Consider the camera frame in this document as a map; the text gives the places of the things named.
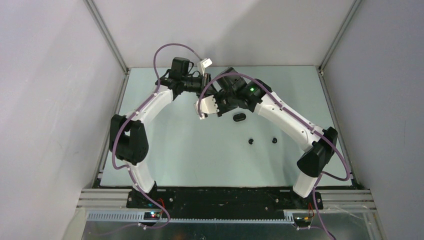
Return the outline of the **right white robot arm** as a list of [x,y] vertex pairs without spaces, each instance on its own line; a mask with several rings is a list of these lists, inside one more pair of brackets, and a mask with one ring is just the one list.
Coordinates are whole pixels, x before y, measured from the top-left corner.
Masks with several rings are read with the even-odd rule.
[[344,157],[337,149],[338,132],[316,125],[285,103],[270,86],[258,78],[250,77],[229,67],[213,81],[220,86],[214,94],[219,114],[235,108],[249,110],[279,127],[303,150],[296,165],[300,171],[291,194],[291,204],[304,209],[311,202],[310,194],[316,188],[324,167],[334,154]]

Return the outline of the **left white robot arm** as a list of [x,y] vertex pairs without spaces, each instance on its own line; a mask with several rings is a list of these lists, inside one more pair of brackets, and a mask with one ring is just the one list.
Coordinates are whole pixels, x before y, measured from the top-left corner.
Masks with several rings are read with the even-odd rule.
[[153,208],[158,202],[158,194],[152,191],[156,181],[146,161],[149,151],[146,125],[183,92],[199,95],[210,80],[205,75],[205,69],[211,65],[212,60],[209,58],[200,60],[197,63],[198,75],[194,76],[191,73],[194,63],[187,58],[175,57],[171,67],[155,82],[152,93],[140,106],[124,115],[115,114],[110,120],[109,150],[114,157],[112,165],[118,170],[120,167],[116,160],[123,161],[133,187],[141,192],[138,201],[145,208]]

